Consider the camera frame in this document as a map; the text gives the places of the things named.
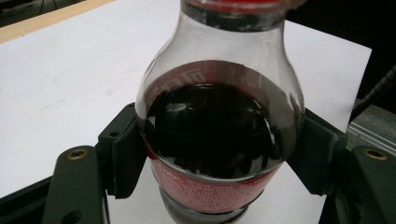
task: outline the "dark cola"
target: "dark cola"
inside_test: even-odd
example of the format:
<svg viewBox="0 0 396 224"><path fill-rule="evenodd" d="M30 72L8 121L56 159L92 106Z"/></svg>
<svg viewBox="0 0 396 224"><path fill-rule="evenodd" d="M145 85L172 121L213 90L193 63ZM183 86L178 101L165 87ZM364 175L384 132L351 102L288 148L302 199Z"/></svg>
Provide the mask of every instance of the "dark cola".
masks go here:
<svg viewBox="0 0 396 224"><path fill-rule="evenodd" d="M144 133L156 154L188 173L257 175L282 161L281 132L266 111L228 84L184 86L156 97Z"/></svg>

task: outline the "cola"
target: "cola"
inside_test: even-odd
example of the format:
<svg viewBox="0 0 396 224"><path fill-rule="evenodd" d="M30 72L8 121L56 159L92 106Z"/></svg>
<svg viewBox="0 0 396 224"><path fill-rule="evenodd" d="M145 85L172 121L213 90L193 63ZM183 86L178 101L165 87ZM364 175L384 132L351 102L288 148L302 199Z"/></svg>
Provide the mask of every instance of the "cola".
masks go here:
<svg viewBox="0 0 396 224"><path fill-rule="evenodd" d="M302 118L274 82L223 61L172 69L145 99L147 116L138 123L177 223L241 217L294 150Z"/></svg>

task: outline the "bottle label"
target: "bottle label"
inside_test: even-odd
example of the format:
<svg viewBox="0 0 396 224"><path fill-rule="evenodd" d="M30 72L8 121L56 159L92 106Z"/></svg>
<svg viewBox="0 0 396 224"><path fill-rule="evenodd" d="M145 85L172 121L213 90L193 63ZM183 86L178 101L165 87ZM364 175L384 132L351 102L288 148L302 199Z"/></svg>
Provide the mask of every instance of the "bottle label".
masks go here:
<svg viewBox="0 0 396 224"><path fill-rule="evenodd" d="M206 213L224 213L244 207L260 196L277 168L244 181L203 180L172 169L150 149L152 171L163 190L178 203Z"/></svg>

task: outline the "wooden edge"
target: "wooden edge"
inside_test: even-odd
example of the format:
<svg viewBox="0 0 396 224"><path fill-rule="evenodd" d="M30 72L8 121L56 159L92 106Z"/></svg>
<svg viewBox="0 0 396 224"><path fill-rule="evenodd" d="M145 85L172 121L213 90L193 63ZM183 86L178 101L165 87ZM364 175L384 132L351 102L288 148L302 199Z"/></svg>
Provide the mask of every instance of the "wooden edge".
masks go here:
<svg viewBox="0 0 396 224"><path fill-rule="evenodd" d="M69 18L82 14L96 7L100 7L112 1L114 0L87 0L69 7L64 7L43 14L41 16L33 17L26 21L20 21L2 27L0 28L0 44L23 35L28 35L34 31L51 26L57 22L65 21Z"/></svg>

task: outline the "screw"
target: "screw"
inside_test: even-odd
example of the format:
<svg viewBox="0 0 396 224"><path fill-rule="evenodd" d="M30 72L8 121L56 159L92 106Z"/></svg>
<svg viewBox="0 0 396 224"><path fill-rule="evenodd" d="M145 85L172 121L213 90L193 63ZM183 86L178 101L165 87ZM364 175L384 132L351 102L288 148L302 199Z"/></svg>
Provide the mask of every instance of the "screw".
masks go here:
<svg viewBox="0 0 396 224"><path fill-rule="evenodd" d="M67 159L69 159L70 161L75 161L75 160L82 159L82 158L86 157L87 155L88 155L88 151L86 149L79 148L79 149L75 149L74 151L67 154Z"/></svg>
<svg viewBox="0 0 396 224"><path fill-rule="evenodd" d="M371 149L371 148L365 149L363 151L363 153L366 156L368 156L368 157L370 157L372 159L375 159L375 160L385 161L385 160L388 159L387 154L385 154L385 153L383 153L381 151L375 150L375 149Z"/></svg>

